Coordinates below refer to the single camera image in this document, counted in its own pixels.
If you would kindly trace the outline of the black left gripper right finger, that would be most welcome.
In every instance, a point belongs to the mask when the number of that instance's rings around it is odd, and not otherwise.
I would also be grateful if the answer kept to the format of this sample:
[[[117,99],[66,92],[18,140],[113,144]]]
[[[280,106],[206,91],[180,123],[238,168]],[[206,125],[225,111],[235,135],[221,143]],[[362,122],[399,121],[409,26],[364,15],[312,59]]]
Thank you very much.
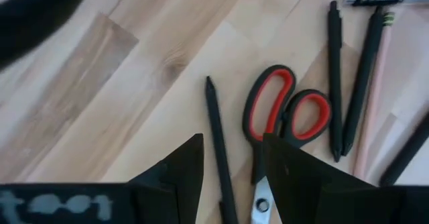
[[[374,188],[272,133],[263,135],[263,154],[283,224],[351,224],[352,194]]]

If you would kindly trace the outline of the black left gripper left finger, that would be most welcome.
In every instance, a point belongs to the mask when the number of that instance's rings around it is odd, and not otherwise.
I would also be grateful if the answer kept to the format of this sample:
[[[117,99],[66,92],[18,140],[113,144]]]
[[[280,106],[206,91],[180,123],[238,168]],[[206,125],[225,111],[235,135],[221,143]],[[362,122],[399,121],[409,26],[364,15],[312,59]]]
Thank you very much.
[[[204,177],[204,138],[194,134],[132,178],[133,224],[195,224]]]

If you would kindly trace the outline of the red black handled scissors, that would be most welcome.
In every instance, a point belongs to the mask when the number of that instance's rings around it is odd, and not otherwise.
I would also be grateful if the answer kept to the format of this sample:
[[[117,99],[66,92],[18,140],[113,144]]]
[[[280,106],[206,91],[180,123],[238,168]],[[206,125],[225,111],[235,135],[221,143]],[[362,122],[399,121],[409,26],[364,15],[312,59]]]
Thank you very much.
[[[251,208],[251,224],[269,224],[274,198],[269,188],[263,163],[263,136],[253,128],[253,114],[258,98],[269,80],[275,76],[282,78],[284,84],[279,91],[269,113],[265,126],[266,133],[273,133],[297,148],[318,138],[332,119],[332,106],[326,94],[316,89],[304,89],[295,93],[296,75],[283,64],[266,68],[254,82],[245,102],[242,129],[246,140],[253,149],[253,168],[251,183],[255,186]],[[294,121],[301,105],[312,101],[318,105],[316,123],[305,133],[298,133]]]

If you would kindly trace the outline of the black matte pen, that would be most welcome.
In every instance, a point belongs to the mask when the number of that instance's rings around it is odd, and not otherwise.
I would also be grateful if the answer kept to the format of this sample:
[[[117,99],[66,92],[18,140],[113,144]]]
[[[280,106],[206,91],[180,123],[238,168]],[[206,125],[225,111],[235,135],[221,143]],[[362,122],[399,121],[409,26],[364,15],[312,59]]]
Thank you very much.
[[[337,1],[331,1],[328,11],[328,75],[329,98],[332,105],[330,122],[330,148],[335,162],[339,162],[343,150],[341,48],[342,18]]]
[[[383,31],[383,7],[377,6],[373,15],[369,18],[367,33],[363,44],[357,74],[351,95],[351,101],[343,128],[343,152],[346,156],[355,140],[357,126],[363,109],[366,88],[369,82],[369,75],[377,56],[381,35]]]
[[[384,187],[394,185],[428,138],[429,112],[425,114],[424,118],[419,122],[403,148],[398,152],[391,164],[381,175],[379,186]]]
[[[205,98],[221,186],[222,199],[219,203],[221,208],[221,217],[223,224],[239,224],[227,160],[221,114],[217,100],[217,91],[210,76],[206,77]]]

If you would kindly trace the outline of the natural wood pencil green ferrule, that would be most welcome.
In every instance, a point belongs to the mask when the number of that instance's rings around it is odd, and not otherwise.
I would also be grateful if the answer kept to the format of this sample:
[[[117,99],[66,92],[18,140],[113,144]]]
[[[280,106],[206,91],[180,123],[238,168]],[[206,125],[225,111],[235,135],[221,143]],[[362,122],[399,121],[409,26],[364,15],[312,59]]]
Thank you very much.
[[[391,27],[394,23],[395,11],[392,8],[387,8],[383,14],[383,27],[381,34],[381,41],[373,73],[371,77],[371,84],[369,85],[369,93],[367,98],[367,106],[365,109],[365,116],[363,119],[361,138],[357,152],[355,168],[353,175],[361,180],[365,179],[367,159],[369,156],[369,147],[371,145],[372,137],[374,136],[374,129],[377,117],[377,106],[381,95],[382,78],[384,68],[386,65],[387,52],[391,41]]]

